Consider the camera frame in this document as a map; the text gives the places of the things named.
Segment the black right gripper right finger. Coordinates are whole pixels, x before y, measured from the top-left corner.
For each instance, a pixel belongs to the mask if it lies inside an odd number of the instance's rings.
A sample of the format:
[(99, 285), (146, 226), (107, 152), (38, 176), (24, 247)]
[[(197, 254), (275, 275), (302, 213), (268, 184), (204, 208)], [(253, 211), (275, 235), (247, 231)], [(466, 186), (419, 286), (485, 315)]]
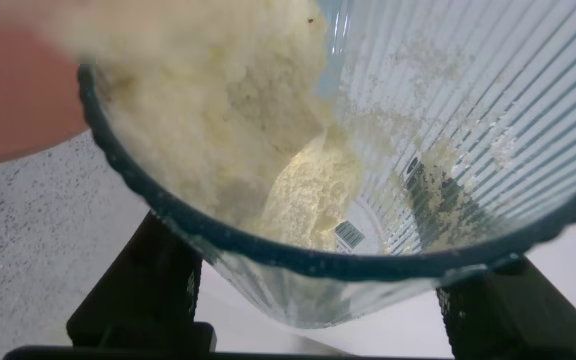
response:
[(576, 307), (527, 258), (436, 295), (458, 360), (576, 360)]

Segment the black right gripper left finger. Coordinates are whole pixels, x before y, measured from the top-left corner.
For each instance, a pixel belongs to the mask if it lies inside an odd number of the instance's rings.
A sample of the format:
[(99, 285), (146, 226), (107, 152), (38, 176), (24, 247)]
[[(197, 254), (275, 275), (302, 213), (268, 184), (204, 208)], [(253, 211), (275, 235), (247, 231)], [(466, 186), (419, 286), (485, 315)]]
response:
[(214, 328), (195, 320), (202, 259), (149, 213), (66, 323), (76, 347), (215, 350)]

